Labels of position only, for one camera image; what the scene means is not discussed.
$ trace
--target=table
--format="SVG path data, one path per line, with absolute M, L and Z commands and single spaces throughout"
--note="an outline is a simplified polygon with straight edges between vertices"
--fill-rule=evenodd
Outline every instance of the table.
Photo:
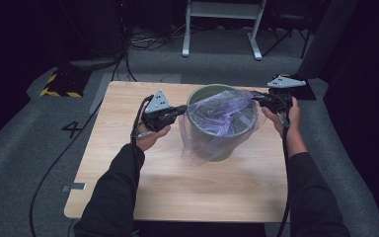
M 259 1 L 258 4 L 237 4 L 237 3 L 217 3 L 217 2 L 197 2 L 188 0 L 186 13 L 186 34 L 184 37 L 183 56 L 190 55 L 190 18 L 191 17 L 212 17 L 231 19 L 255 20 L 254 28 L 248 33 L 248 40 L 256 60 L 263 59 L 258 48 L 256 36 L 260 26 L 261 18 L 264 14 L 266 0 Z
M 172 106 L 201 85 L 112 82 L 100 108 L 64 213 L 80 218 L 98 179 L 125 143 L 143 98 L 162 89 Z M 238 87 L 265 92 L 265 88 Z M 182 158 L 178 120 L 146 151 L 134 217 L 137 220 L 279 222 L 287 184 L 279 134 L 268 119 L 221 162 L 190 166 Z

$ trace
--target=person's right arm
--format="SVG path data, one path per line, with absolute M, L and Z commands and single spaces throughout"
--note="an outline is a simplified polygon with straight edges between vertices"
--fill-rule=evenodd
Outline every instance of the person's right arm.
M 283 126 L 267 108 L 264 114 L 282 136 Z M 349 236 L 337 199 L 307 151 L 300 132 L 300 108 L 293 98 L 291 126 L 286 136 L 288 152 L 288 202 L 291 236 Z

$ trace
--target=black jacket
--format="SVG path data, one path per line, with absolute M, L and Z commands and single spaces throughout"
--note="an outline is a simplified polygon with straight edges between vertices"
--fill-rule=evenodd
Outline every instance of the black jacket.
M 98 180 L 82 218 L 75 224 L 76 236 L 131 236 L 143 162 L 144 153 L 139 148 L 136 160 L 131 145 L 121 148 Z M 337 200 L 310 154 L 294 155 L 288 164 L 291 236 L 349 236 Z

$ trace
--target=person's left hand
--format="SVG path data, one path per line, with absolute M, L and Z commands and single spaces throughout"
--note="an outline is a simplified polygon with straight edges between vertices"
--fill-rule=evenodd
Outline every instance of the person's left hand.
M 136 138 L 136 144 L 142 151 L 146 151 L 146 150 L 150 149 L 156 143 L 158 138 L 168 134 L 169 130 L 171 130 L 171 126 L 167 125 L 164 128 L 162 128 L 162 130 L 160 130 L 158 132 L 152 132 L 146 136 L 137 137 Z M 145 125 L 141 125 L 139 127 L 140 133 L 144 133 L 147 131 L 149 131 L 149 129 Z

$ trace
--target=hand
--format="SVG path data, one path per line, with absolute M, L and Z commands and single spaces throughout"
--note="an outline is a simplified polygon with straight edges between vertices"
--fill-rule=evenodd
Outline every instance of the hand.
M 288 116 L 290 118 L 290 129 L 289 131 L 299 131 L 300 129 L 300 107 L 298 107 L 297 99 L 294 97 L 292 98 L 293 106 L 290 108 L 290 111 L 288 113 Z M 284 130 L 284 126 L 282 125 L 281 121 L 279 120 L 278 116 L 276 114 L 273 114 L 267 107 L 262 107 L 262 110 L 265 114 L 265 116 L 272 120 L 273 126 L 278 131 L 279 136 L 282 137 L 282 131 Z
M 168 134 L 169 130 L 171 130 L 171 126 L 167 125 L 158 132 L 152 132 L 146 136 L 137 137 L 136 144 L 142 151 L 146 151 L 156 143 L 158 138 Z M 145 125 L 141 125 L 139 127 L 140 133 L 147 132 L 147 131 L 149 131 L 149 129 Z

